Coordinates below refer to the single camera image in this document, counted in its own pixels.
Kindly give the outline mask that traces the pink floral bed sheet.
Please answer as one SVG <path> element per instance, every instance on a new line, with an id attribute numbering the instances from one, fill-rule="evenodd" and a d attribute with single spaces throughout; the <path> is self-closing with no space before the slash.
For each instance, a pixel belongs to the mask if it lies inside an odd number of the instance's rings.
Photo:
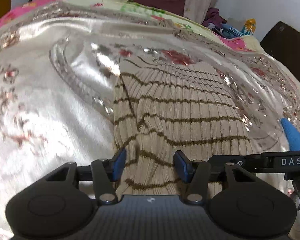
<path id="1" fill-rule="evenodd" d="M 128 12 L 132 15 L 143 16 L 151 20 L 172 20 L 172 22 L 179 28 L 187 29 L 196 34 L 200 34 L 213 40 L 219 44 L 229 47 L 235 51 L 254 51 L 264 53 L 264 49 L 260 43 L 253 36 L 242 36 L 237 38 L 226 39 L 218 36 L 213 31 L 209 30 L 192 20 L 173 14 L 169 11 L 147 7 L 135 2 L 124 2 L 122 0 L 35 0 L 17 7 L 6 13 L 0 18 L 0 28 L 12 20 L 20 16 L 39 9 L 45 5 L 51 5 L 53 2 L 65 2 L 71 5 L 82 5 L 85 8 L 101 8 L 112 9 L 114 11 Z"/>

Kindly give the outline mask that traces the dark wooden furniture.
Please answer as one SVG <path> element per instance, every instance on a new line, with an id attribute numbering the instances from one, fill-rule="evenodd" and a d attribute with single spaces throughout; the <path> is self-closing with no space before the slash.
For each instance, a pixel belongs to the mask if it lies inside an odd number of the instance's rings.
<path id="1" fill-rule="evenodd" d="M 265 35 L 260 45 L 300 81 L 300 32 L 279 21 Z"/>

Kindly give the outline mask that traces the silver floral satin bedspread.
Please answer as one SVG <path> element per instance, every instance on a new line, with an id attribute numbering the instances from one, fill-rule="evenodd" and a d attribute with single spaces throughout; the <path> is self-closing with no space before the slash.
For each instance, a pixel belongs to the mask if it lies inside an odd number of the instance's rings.
<path id="1" fill-rule="evenodd" d="M 114 88 L 124 59 L 215 68 L 253 154 L 286 151 L 280 120 L 300 131 L 300 85 L 266 52 L 235 51 L 177 27 L 112 9 L 53 2 L 0 28 L 0 239 L 8 201 L 68 161 L 111 158 Z"/>

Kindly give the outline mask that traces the blue knit garment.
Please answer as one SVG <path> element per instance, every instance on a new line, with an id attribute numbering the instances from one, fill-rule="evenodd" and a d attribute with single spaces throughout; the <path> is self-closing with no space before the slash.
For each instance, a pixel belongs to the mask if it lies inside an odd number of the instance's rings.
<path id="1" fill-rule="evenodd" d="M 300 151 L 300 132 L 288 119 L 282 118 L 280 122 L 289 143 L 289 150 Z"/>

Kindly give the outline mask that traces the beige striped knit sweater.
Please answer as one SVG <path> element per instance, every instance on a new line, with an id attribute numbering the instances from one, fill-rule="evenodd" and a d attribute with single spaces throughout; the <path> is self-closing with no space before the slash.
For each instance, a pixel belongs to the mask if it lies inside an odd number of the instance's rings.
<path id="1" fill-rule="evenodd" d="M 190 160 L 253 154 L 237 107 L 215 68 L 134 56 L 114 88 L 114 140 L 127 159 L 117 195 L 179 194 L 178 150 Z"/>

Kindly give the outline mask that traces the pile of colourful clothes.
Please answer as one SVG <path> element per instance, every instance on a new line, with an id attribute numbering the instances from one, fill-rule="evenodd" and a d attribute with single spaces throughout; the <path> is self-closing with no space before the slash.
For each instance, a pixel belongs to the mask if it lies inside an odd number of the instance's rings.
<path id="1" fill-rule="evenodd" d="M 238 22 L 239 27 L 229 24 L 227 20 L 219 15 L 219 9 L 209 8 L 202 22 L 202 25 L 216 33 L 217 35 L 231 39 L 242 36 L 252 36 L 256 30 L 256 20 L 254 18 Z"/>

